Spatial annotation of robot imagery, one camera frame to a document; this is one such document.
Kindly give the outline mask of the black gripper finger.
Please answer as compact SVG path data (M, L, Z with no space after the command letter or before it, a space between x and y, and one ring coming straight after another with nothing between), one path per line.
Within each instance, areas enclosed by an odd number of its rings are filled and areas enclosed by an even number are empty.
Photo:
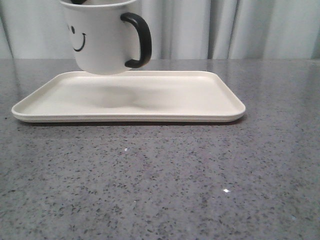
M84 0L71 0L72 4L82 5L84 3Z

